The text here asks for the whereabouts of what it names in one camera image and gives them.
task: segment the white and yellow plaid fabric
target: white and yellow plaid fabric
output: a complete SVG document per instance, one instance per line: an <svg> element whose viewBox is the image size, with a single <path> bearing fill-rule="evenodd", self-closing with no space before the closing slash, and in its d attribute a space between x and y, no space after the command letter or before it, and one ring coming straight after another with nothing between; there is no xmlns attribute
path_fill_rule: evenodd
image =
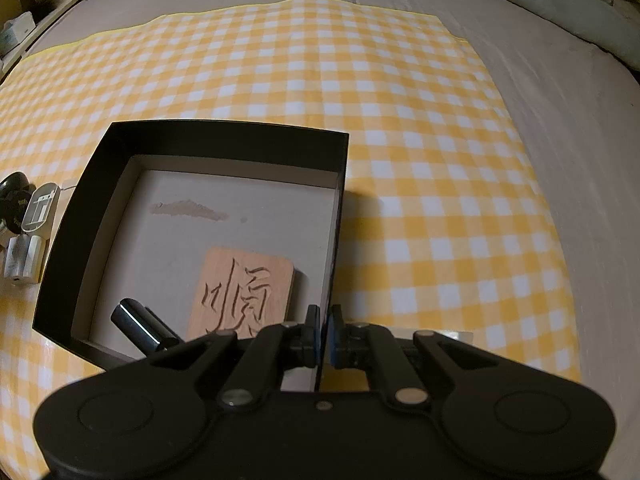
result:
<svg viewBox="0 0 640 480"><path fill-rule="evenodd" d="M287 0L163 16L27 58L0 87L0 173L77 178L113 121L213 118L351 134L334 301L346 317L474 332L578 378L558 236L482 62L434 16ZM36 287L0 293L0 451L44 462L31 420L95 372L30 329Z"/></svg>

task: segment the black cylinder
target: black cylinder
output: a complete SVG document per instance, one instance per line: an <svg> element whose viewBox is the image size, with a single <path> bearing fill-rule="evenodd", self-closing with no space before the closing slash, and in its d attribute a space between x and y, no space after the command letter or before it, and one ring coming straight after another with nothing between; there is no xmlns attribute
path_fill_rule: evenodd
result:
<svg viewBox="0 0 640 480"><path fill-rule="evenodd" d="M150 309L131 298L118 304L111 321L145 356L182 342Z"/></svg>

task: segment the mattress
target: mattress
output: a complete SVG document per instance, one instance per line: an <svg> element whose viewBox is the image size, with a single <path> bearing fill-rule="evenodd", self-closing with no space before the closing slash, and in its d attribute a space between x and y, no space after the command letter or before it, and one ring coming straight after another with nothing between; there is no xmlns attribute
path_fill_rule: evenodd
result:
<svg viewBox="0 0 640 480"><path fill-rule="evenodd" d="M281 0L86 0L30 54L162 14ZM345 0L433 14L487 66L550 205L575 300L582 381L618 420L604 465L640 470L640 86L613 56L505 0Z"/></svg>

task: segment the tissue box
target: tissue box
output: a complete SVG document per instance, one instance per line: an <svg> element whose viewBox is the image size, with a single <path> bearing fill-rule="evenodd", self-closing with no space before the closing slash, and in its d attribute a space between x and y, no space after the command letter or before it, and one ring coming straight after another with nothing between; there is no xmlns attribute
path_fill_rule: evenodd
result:
<svg viewBox="0 0 640 480"><path fill-rule="evenodd" d="M8 54L20 45L34 28L36 24L30 12L25 12L14 20L6 22L0 32L0 56Z"/></svg>

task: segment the screw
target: screw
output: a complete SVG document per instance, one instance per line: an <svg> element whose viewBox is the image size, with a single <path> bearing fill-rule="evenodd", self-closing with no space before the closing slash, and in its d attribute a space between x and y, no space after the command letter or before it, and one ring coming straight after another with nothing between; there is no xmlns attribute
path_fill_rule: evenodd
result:
<svg viewBox="0 0 640 480"><path fill-rule="evenodd" d="M321 412L328 412L333 406L333 403L328 400L319 400L316 402L316 410L320 410Z"/></svg>
<svg viewBox="0 0 640 480"><path fill-rule="evenodd" d="M421 388L401 388L396 391L396 400L402 404L421 404L429 398Z"/></svg>
<svg viewBox="0 0 640 480"><path fill-rule="evenodd" d="M245 406L254 400L254 396L243 388L235 388L220 395L220 400L227 406Z"/></svg>

